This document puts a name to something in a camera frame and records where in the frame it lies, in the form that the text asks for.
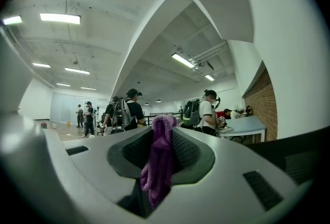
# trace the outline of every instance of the black shorts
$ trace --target black shorts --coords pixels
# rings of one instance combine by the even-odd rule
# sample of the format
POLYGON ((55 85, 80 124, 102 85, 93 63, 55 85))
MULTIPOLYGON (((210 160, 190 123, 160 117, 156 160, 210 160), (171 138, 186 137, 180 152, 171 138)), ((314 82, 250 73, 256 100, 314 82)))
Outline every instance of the black shorts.
POLYGON ((214 129, 208 127, 208 126, 203 126, 202 128, 197 127, 197 128, 194 128, 194 130, 205 133, 205 134, 209 134, 209 135, 212 135, 212 136, 216 136, 216 130, 214 130, 214 129))

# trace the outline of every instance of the brick wall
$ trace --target brick wall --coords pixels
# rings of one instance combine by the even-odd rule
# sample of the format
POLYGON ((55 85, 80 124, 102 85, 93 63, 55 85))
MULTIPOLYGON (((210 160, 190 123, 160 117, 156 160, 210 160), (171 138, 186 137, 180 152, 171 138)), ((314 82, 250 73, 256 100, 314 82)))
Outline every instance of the brick wall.
POLYGON ((273 85, 267 69, 253 87, 244 95, 245 105, 250 105, 253 115, 266 126, 266 141, 277 139, 277 108, 273 85))

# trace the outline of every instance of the white table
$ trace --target white table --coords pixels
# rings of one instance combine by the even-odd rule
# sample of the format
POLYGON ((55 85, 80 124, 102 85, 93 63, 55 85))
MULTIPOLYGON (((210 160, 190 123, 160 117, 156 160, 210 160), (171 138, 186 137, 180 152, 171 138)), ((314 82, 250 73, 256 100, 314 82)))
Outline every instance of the white table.
POLYGON ((220 137, 232 137, 232 136, 245 136, 253 135, 253 143, 255 142, 255 134, 261 134, 261 141, 265 141, 265 125, 256 117, 242 117, 239 119, 226 120, 227 125, 234 130, 230 132, 221 133, 221 130, 217 130, 217 135, 220 137))

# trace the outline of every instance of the black cap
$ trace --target black cap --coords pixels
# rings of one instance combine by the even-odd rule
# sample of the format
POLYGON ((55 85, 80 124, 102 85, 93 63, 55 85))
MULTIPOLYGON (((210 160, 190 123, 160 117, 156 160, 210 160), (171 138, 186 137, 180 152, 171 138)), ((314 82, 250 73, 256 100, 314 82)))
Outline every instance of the black cap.
POLYGON ((142 93, 136 89, 130 89, 126 95, 129 97, 129 98, 134 98, 135 96, 142 96, 142 93))
POLYGON ((205 90, 205 96, 213 96, 213 97, 217 97, 217 94, 214 90, 205 90))

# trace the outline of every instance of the white t-shirt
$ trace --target white t-shirt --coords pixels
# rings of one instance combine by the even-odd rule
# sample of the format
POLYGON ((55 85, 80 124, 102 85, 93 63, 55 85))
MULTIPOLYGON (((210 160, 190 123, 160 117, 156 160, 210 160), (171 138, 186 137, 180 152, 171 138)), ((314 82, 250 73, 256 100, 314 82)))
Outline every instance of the white t-shirt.
POLYGON ((215 118, 215 111, 212 108, 212 104, 207 100, 202 100, 200 102, 200 108, 199 108, 199 115, 200 115, 200 118, 202 118, 202 119, 201 119, 200 123, 197 125, 197 127, 208 126, 212 129, 215 129, 216 128, 215 125, 209 124, 204 120, 204 115, 206 115, 206 114, 210 114, 210 115, 212 115, 212 118, 215 118))
POLYGON ((239 114, 236 111, 232 111, 230 113, 230 117, 231 117, 231 119, 238 119, 239 118, 239 114))

